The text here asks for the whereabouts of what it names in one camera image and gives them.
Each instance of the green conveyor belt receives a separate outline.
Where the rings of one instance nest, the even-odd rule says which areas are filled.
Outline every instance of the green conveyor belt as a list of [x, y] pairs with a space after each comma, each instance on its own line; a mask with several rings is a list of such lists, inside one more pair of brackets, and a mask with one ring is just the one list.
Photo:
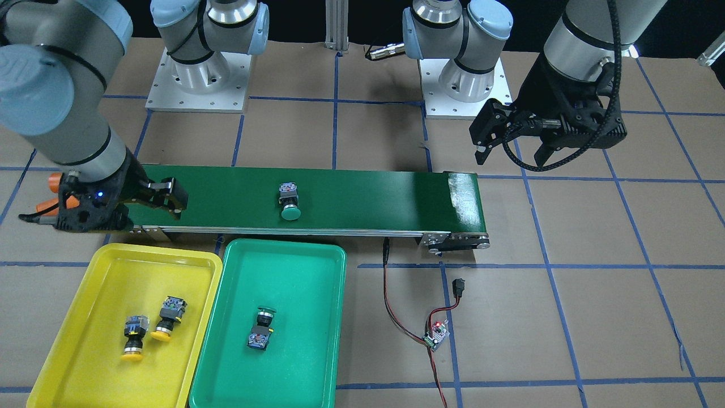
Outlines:
[[[299, 168], [144, 166], [160, 181], [176, 177], [188, 192], [181, 220], [131, 204], [140, 227], [165, 232], [416, 236], [486, 232], [475, 174]], [[296, 221], [280, 217], [278, 188], [297, 183]]]

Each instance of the green tray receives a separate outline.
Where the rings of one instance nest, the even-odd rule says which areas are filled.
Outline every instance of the green tray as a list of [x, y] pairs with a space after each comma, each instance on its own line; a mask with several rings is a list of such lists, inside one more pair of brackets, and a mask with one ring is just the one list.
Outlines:
[[[344, 282], [335, 245], [232, 241], [190, 408], [334, 407]], [[258, 306], [277, 310], [265, 351], [247, 347]]]

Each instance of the blue tape grid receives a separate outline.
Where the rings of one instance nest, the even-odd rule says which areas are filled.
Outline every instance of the blue tape grid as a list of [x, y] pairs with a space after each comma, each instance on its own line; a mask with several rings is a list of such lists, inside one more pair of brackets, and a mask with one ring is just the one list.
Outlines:
[[642, 66], [642, 62], [640, 62], [639, 60], [635, 60], [635, 61], [637, 61], [637, 66], [639, 66], [639, 70], [642, 71], [642, 75], [645, 77], [645, 80], [647, 81], [647, 85], [650, 87], [652, 94], [655, 95], [655, 99], [657, 100], [657, 103], [660, 105], [660, 109], [662, 110], [662, 113], [665, 115], [665, 118], [667, 118], [667, 122], [670, 124], [670, 127], [672, 128], [672, 133], [675, 134], [675, 137], [677, 138], [677, 142], [679, 143], [680, 147], [682, 148], [682, 152], [684, 153], [685, 157], [687, 157], [687, 162], [689, 163], [690, 167], [692, 167], [692, 171], [695, 172], [695, 176], [697, 177], [697, 180], [700, 181], [700, 185], [705, 190], [705, 195], [708, 196], [708, 200], [710, 200], [710, 204], [712, 204], [713, 208], [715, 209], [715, 212], [718, 215], [718, 218], [720, 218], [720, 224], [722, 224], [722, 226], [725, 227], [725, 219], [723, 219], [723, 216], [720, 213], [718, 206], [715, 204], [713, 197], [710, 195], [710, 190], [708, 190], [708, 186], [706, 186], [705, 183], [703, 183], [703, 178], [700, 176], [700, 172], [697, 171], [697, 168], [695, 167], [695, 162], [692, 161], [692, 158], [689, 156], [689, 153], [687, 152], [687, 148], [685, 148], [684, 143], [682, 142], [682, 138], [679, 136], [679, 133], [677, 132], [677, 129], [675, 128], [675, 125], [672, 122], [672, 118], [670, 117], [669, 113], [665, 109], [665, 105], [662, 103], [662, 99], [660, 99], [660, 96], [657, 95], [657, 91], [655, 90], [655, 87], [652, 85], [652, 81], [650, 81], [650, 77], [647, 76], [647, 73], [645, 72], [645, 67]]
[[[518, 140], [514, 141], [516, 148], [516, 155], [521, 157], [521, 149], [518, 146]], [[587, 396], [584, 394], [584, 384], [581, 381], [581, 373], [579, 372], [579, 363], [576, 361], [576, 352], [574, 351], [574, 343], [571, 340], [571, 334], [569, 333], [569, 327], [566, 324], [566, 316], [564, 314], [564, 308], [561, 304], [559, 297], [559, 290], [556, 286], [556, 279], [554, 278], [554, 272], [549, 262], [549, 255], [546, 251], [546, 244], [544, 243], [544, 235], [542, 233], [541, 225], [539, 224], [539, 216], [537, 215], [537, 207], [534, 204], [534, 196], [531, 193], [531, 185], [529, 185], [529, 176], [526, 171], [521, 169], [521, 176], [523, 177], [523, 185], [526, 188], [526, 195], [529, 196], [529, 204], [531, 204], [531, 216], [534, 217], [534, 226], [536, 227], [536, 235], [539, 238], [539, 246], [541, 247], [542, 255], [544, 256], [544, 266], [546, 267], [547, 274], [549, 275], [549, 284], [554, 295], [554, 302], [556, 302], [556, 309], [559, 311], [559, 319], [561, 320], [561, 327], [564, 331], [564, 338], [566, 339], [566, 346], [569, 350], [569, 356], [571, 358], [571, 366], [574, 371], [574, 378], [576, 380], [576, 387], [579, 389], [579, 398], [581, 399], [581, 406], [588, 408]]]
[[[332, 168], [336, 168], [336, 159], [337, 159], [337, 124], [338, 124], [338, 106], [340, 103], [346, 103], [346, 104], [367, 104], [367, 105], [411, 105], [411, 106], [419, 106], [421, 111], [421, 118], [422, 118], [422, 124], [423, 124], [423, 141], [428, 141], [428, 132], [426, 128], [426, 110], [424, 103], [422, 101], [403, 101], [403, 102], [381, 102], [381, 101], [366, 101], [366, 100], [356, 100], [356, 99], [339, 99], [339, 58], [342, 57], [342, 54], [338, 53], [335, 56], [335, 76], [334, 76], [334, 97], [333, 99], [328, 98], [296, 98], [296, 97], [264, 97], [264, 96], [252, 96], [249, 97], [250, 99], [262, 99], [262, 100], [282, 100], [282, 101], [298, 101], [298, 102], [331, 102], [333, 103], [333, 136], [332, 136], [332, 143], [333, 143], [333, 149], [332, 149]], [[453, 366], [453, 375], [454, 375], [454, 381], [453, 382], [443, 382], [442, 386], [445, 388], [454, 388], [456, 391], [456, 397], [457, 397], [457, 406], [459, 408], [463, 407], [463, 398], [462, 398], [462, 389], [463, 388], [487, 388], [487, 387], [537, 387], [537, 386], [565, 386], [565, 385], [576, 385], [577, 388], [580, 390], [580, 397], [581, 397], [581, 403], [583, 407], [587, 407], [587, 400], [586, 396], [584, 395], [584, 385], [607, 385], [607, 384], [638, 384], [638, 383], [693, 383], [697, 389], [698, 396], [700, 397], [700, 400], [703, 404], [703, 407], [707, 408], [707, 402], [705, 401], [705, 398], [703, 396], [702, 390], [700, 388], [701, 383], [725, 383], [725, 377], [698, 377], [695, 374], [694, 369], [692, 368], [692, 364], [690, 363], [689, 357], [687, 356], [687, 351], [683, 347], [683, 357], [685, 359], [685, 362], [687, 364], [690, 376], [689, 377], [675, 377], [675, 378], [605, 378], [605, 379], [583, 379], [581, 378], [579, 374], [579, 368], [578, 368], [578, 362], [576, 361], [576, 355], [574, 353], [573, 344], [571, 342], [571, 336], [568, 332], [568, 327], [566, 324], [566, 317], [563, 313], [563, 309], [561, 307], [558, 290], [556, 288], [556, 282], [552, 274], [553, 269], [648, 269], [650, 271], [650, 274], [652, 276], [653, 282], [655, 283], [655, 286], [658, 290], [660, 300], [662, 301], [663, 307], [666, 310], [666, 314], [668, 316], [668, 320], [670, 321], [673, 331], [676, 333], [676, 326], [674, 324], [674, 320], [671, 316], [671, 313], [669, 311], [669, 307], [667, 306], [664, 294], [661, 290], [661, 287], [659, 285], [659, 282], [657, 281], [657, 277], [655, 275], [656, 269], [725, 269], [725, 265], [684, 265], [684, 264], [676, 264], [676, 265], [665, 265], [665, 264], [651, 264], [649, 257], [646, 253], [646, 248], [644, 247], [644, 243], [642, 241], [641, 236], [639, 235], [639, 230], [637, 228], [636, 223], [634, 222], [634, 218], [631, 215], [631, 211], [629, 210], [629, 206], [626, 202], [626, 198], [624, 197], [624, 192], [621, 189], [621, 182], [622, 181], [630, 181], [630, 182], [652, 182], [652, 183], [698, 183], [701, 184], [703, 189], [705, 190], [705, 194], [707, 195], [708, 199], [710, 200], [710, 203], [712, 204], [715, 212], [717, 213], [721, 223], [725, 226], [725, 221], [723, 220], [723, 216], [718, 209], [717, 205], [715, 204], [713, 198], [711, 197], [711, 194], [707, 188], [707, 184], [723, 184], [725, 183], [725, 180], [707, 180], [703, 179], [700, 176], [700, 173], [697, 171], [694, 162], [692, 161], [692, 158], [690, 157], [689, 153], [687, 152], [686, 147], [684, 146], [684, 143], [682, 142], [681, 137], [679, 136], [679, 133], [677, 132], [672, 120], [671, 116], [713, 116], [713, 117], [725, 117], [725, 113], [689, 113], [689, 112], [668, 112], [661, 99], [657, 95], [654, 86], [652, 85], [649, 77], [647, 76], [645, 69], [642, 67], [642, 64], [639, 60], [637, 60], [637, 64], [639, 65], [640, 70], [642, 71], [642, 75], [645, 77], [647, 84], [649, 85], [652, 93], [655, 95], [655, 98], [658, 101], [658, 104], [660, 105], [661, 111], [638, 111], [638, 110], [625, 110], [623, 113], [629, 113], [629, 114], [636, 114], [636, 115], [665, 115], [667, 118], [670, 127], [672, 128], [672, 131], [677, 138], [678, 143], [680, 144], [683, 153], [687, 157], [687, 160], [689, 161], [689, 164], [692, 167], [693, 172], [695, 173], [696, 179], [619, 179], [616, 176], [616, 173], [614, 171], [614, 168], [611, 164], [611, 161], [609, 160], [609, 157], [604, 151], [605, 158], [608, 162], [608, 165], [610, 167], [610, 171], [612, 173], [612, 177], [565, 177], [565, 176], [538, 176], [538, 175], [528, 175], [525, 171], [521, 172], [521, 175], [479, 175], [478, 177], [480, 179], [520, 179], [524, 182], [524, 185], [526, 187], [527, 195], [529, 196], [529, 202], [531, 204], [531, 212], [532, 216], [534, 217], [534, 224], [536, 226], [537, 234], [539, 237], [539, 244], [542, 248], [542, 255], [544, 256], [544, 264], [444, 264], [443, 262], [440, 262], [438, 264], [390, 264], [390, 268], [440, 268], [441, 269], [441, 276], [442, 276], [442, 282], [443, 282], [443, 291], [444, 291], [444, 298], [446, 305], [450, 305], [450, 296], [448, 293], [447, 288], [447, 274], [446, 269], [457, 269], [457, 268], [476, 268], [476, 269], [526, 269], [526, 268], [538, 268], [538, 269], [546, 269], [547, 273], [549, 274], [550, 278], [550, 284], [552, 285], [552, 291], [554, 293], [554, 297], [557, 303], [557, 308], [559, 310], [560, 318], [562, 321], [562, 328], [565, 333], [565, 337], [567, 339], [567, 345], [569, 348], [572, 365], [574, 368], [575, 373], [575, 379], [573, 380], [533, 380], [533, 381], [460, 381], [460, 374], [458, 372], [458, 361], [457, 361], [457, 353], [456, 353], [456, 347], [455, 347], [455, 329], [453, 325], [453, 319], [452, 319], [452, 313], [450, 311], [447, 312], [447, 318], [450, 322], [450, 329], [451, 329], [451, 354], [452, 354], [452, 366]], [[106, 98], [115, 98], [115, 99], [146, 99], [146, 96], [141, 95], [105, 95]], [[138, 153], [141, 150], [141, 145], [144, 142], [144, 137], [146, 135], [146, 130], [148, 129], [149, 122], [152, 117], [152, 111], [147, 110], [146, 114], [146, 120], [144, 121], [144, 127], [141, 131], [141, 135], [139, 136], [138, 143], [136, 145], [136, 148], [134, 150], [134, 154], [138, 155]], [[240, 121], [239, 121], [239, 131], [236, 137], [236, 143], [234, 147], [234, 154], [231, 166], [235, 166], [236, 162], [239, 159], [239, 148], [241, 144], [241, 138], [242, 138], [242, 128], [244, 126], [244, 116], [241, 115]], [[518, 146], [518, 143], [515, 143], [516, 151], [518, 154], [520, 154], [520, 149]], [[428, 166], [428, 171], [433, 171], [432, 168], [432, 162], [431, 162], [431, 153], [428, 149], [428, 146], [424, 146], [424, 149], [426, 151], [426, 162]], [[4, 210], [2, 214], [0, 214], [0, 224], [4, 220], [5, 216], [7, 216], [10, 206], [12, 205], [13, 200], [15, 199], [15, 196], [20, 189], [20, 185], [22, 184], [23, 179], [25, 178], [25, 175], [28, 171], [55, 171], [57, 168], [53, 167], [33, 167], [30, 164], [32, 163], [34, 157], [36, 156], [36, 151], [34, 150], [30, 158], [28, 160], [28, 163], [25, 165], [25, 167], [17, 167], [17, 166], [0, 166], [0, 171], [22, 171], [22, 174], [20, 178], [18, 179], [15, 188], [8, 199]], [[529, 180], [573, 180], [573, 181], [611, 181], [616, 183], [618, 191], [620, 193], [621, 199], [623, 201], [623, 204], [625, 206], [625, 209], [627, 210], [628, 216], [630, 218], [630, 222], [632, 224], [632, 227], [634, 228], [635, 234], [637, 236], [637, 239], [639, 241], [640, 247], [642, 249], [643, 254], [645, 255], [646, 264], [621, 264], [621, 265], [612, 265], [612, 264], [551, 264], [548, 259], [548, 255], [546, 253], [546, 247], [543, 240], [542, 231], [538, 222], [538, 216], [536, 214], [536, 208], [534, 205], [534, 198], [531, 194], [531, 188], [529, 185]], [[104, 241], [104, 244], [107, 243], [109, 240], [109, 235], [106, 236], [106, 240]], [[218, 254], [221, 249], [221, 245], [223, 243], [223, 235], [219, 234], [217, 236], [217, 242], [215, 246], [215, 252]], [[52, 262], [52, 261], [0, 261], [0, 266], [58, 266], [58, 267], [87, 267], [87, 262]], [[361, 264], [359, 265], [360, 268], [375, 268], [380, 269], [382, 265], [380, 264]], [[353, 390], [353, 389], [396, 389], [396, 388], [434, 388], [434, 383], [354, 383], [354, 384], [343, 384], [338, 385], [337, 389], [340, 390]], [[0, 387], [0, 393], [28, 393], [30, 392], [31, 387]]]

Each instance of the bolt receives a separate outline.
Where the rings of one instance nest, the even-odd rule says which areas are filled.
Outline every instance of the bolt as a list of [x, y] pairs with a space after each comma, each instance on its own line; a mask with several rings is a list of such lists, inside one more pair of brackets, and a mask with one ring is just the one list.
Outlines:
[[599, 66], [600, 67], [603, 67], [603, 66], [607, 65], [610, 62], [612, 62], [612, 58], [611, 57], [609, 57], [609, 56], [604, 57], [601, 60], [599, 60]]

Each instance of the plastic tray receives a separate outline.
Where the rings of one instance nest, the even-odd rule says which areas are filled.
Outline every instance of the plastic tray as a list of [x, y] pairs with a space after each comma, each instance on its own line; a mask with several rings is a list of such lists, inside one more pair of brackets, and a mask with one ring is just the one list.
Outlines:
[[[28, 407], [186, 406], [222, 272], [213, 253], [110, 244], [99, 249], [70, 305]], [[149, 332], [167, 295], [188, 302], [169, 343], [144, 337], [144, 359], [122, 361], [125, 319]]]
[[[344, 282], [340, 247], [231, 242], [189, 406], [333, 407]], [[247, 347], [258, 306], [277, 310], [265, 351]]]

